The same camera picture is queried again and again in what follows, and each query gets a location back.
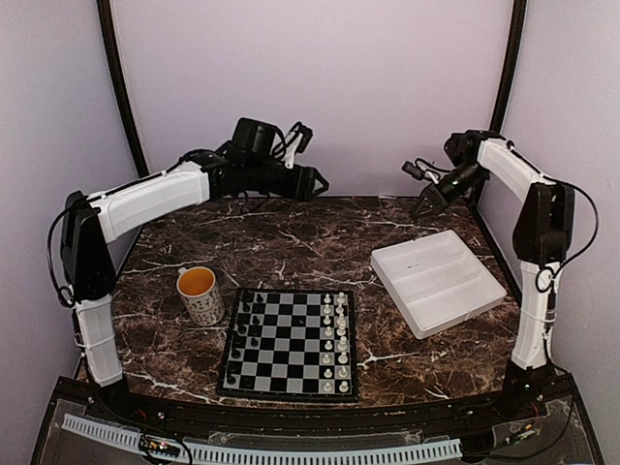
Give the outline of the white plastic tray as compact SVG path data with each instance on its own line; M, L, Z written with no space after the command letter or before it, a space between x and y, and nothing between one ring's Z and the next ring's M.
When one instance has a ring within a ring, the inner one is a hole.
M453 230L375 249L370 262L419 340L475 318L507 295Z

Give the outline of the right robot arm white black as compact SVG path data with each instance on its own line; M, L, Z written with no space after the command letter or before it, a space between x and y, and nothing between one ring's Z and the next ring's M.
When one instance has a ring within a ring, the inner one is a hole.
M556 296L563 269L576 256L573 238L575 196L580 188L555 179L520 155L511 140L498 133L467 130L453 133L444 150L452 170L417 158L402 170L425 182L412 210L414 218L435 215L490 177L498 178L520 201L512 247L522 276L517 339L511 363L522 370L551 361Z

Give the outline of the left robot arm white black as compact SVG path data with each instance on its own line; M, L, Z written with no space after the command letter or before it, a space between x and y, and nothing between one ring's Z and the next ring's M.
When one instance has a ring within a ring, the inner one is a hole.
M296 122L288 133L241 117L231 139L215 150L193 149L171 167L124 185L85 195L70 194L50 229L59 230L65 281L50 278L59 303L71 310L76 342L93 383L103 388L100 408L116 422L137 413L124 381L111 319L117 271L109 245L125 233L176 210L248 193L307 202L325 193L328 181L296 162L313 138Z

